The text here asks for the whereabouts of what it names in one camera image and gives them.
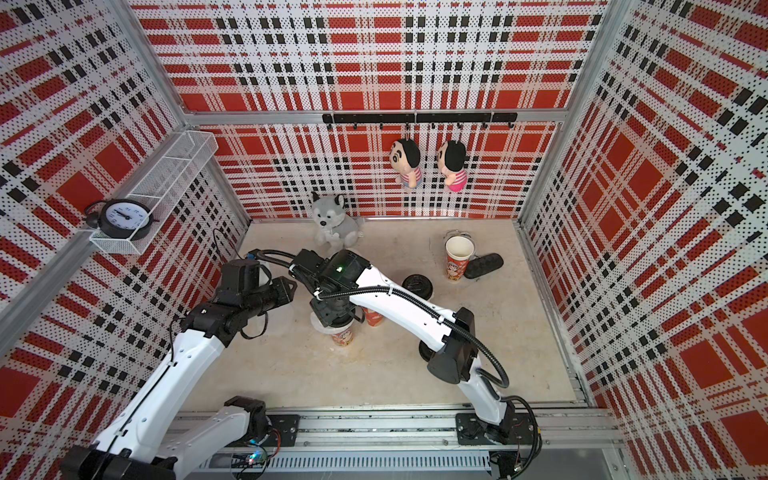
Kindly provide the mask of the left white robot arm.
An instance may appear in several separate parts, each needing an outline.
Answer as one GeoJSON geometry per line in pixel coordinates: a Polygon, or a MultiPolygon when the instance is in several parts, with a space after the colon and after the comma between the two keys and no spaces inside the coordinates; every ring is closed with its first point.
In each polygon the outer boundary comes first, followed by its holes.
{"type": "Polygon", "coordinates": [[[275,429],[265,403],[235,396],[178,439],[164,440],[197,382],[249,320],[290,304],[296,288],[257,260],[224,264],[213,298],[184,316],[169,353],[128,406],[89,446],[64,455],[63,478],[183,479],[232,442],[267,439],[275,429]]]}

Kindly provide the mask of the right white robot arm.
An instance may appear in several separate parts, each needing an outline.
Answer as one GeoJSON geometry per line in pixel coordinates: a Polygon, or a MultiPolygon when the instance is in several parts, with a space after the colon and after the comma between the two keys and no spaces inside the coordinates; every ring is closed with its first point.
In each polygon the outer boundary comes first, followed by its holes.
{"type": "Polygon", "coordinates": [[[533,409],[522,397],[501,393],[510,385],[510,378],[499,359],[476,337],[470,310],[450,310],[424,300],[346,249],[330,258],[303,249],[290,260],[287,270],[312,295],[310,305],[318,319],[351,313],[358,306],[382,314],[415,335],[432,351],[428,371],[458,386],[488,441],[517,444],[521,440],[514,430],[528,426],[531,450],[538,452],[542,439],[533,409]]]}

